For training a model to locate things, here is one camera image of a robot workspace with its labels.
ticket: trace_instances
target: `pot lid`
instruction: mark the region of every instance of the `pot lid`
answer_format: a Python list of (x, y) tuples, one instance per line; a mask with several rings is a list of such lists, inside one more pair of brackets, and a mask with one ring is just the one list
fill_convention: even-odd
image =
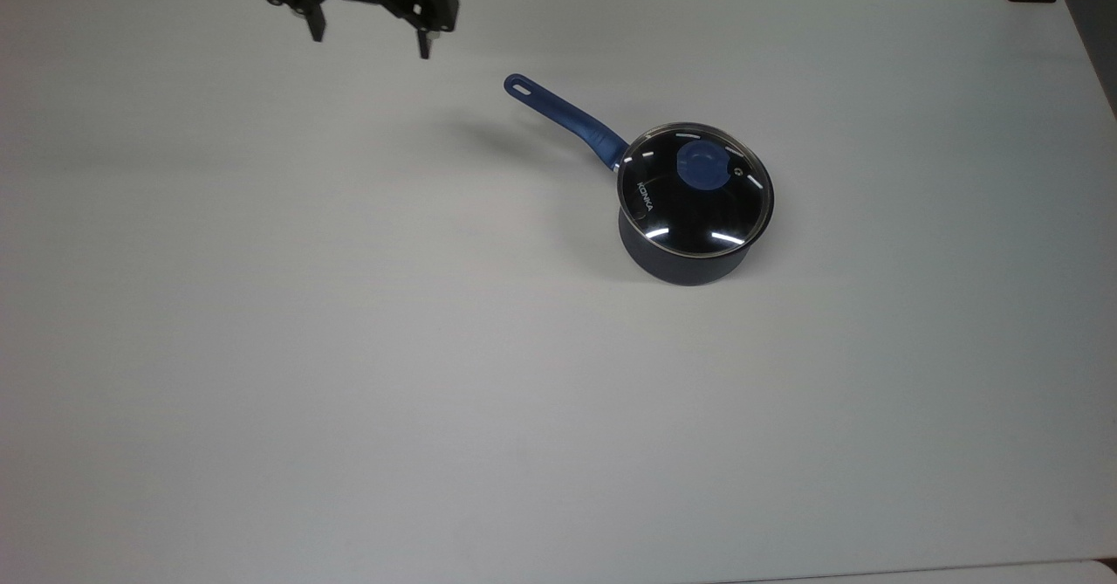
[(698, 123), (659, 126), (632, 142), (617, 189), (634, 229), (684, 257), (751, 246), (772, 217), (772, 182), (756, 154)]

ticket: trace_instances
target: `pot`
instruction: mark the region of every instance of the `pot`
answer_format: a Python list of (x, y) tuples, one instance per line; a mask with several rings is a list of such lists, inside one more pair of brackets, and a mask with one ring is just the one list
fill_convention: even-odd
[(618, 229), (652, 277), (700, 286), (732, 272), (771, 221), (767, 171), (742, 142), (700, 123), (652, 127), (634, 142), (523, 75), (504, 88), (570, 130), (617, 173)]

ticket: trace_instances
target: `lid knob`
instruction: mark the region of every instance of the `lid knob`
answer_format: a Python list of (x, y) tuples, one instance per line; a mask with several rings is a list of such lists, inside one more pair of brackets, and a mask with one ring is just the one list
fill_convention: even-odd
[(687, 143), (676, 157), (679, 178), (695, 190), (718, 190), (729, 182), (729, 154), (717, 143), (699, 138)]

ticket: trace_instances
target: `blue handle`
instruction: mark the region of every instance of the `blue handle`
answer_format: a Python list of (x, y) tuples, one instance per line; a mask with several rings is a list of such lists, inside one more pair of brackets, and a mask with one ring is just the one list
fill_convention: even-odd
[(593, 150), (594, 154), (610, 170), (615, 170), (617, 162), (628, 149), (628, 142), (611, 131), (605, 124), (592, 118), (585, 111), (574, 104), (552, 94), (523, 75), (512, 74), (504, 80), (504, 90), (543, 114), (551, 122), (577, 134)]

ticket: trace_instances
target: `saucepan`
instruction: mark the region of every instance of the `saucepan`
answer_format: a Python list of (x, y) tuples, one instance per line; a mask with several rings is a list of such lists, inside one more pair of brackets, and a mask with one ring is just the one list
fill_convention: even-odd
[(767, 171), (717, 127), (668, 123), (629, 143), (523, 75), (509, 75), (504, 88), (586, 142), (617, 173), (621, 241), (652, 277), (678, 286), (718, 280), (741, 265), (771, 221)]

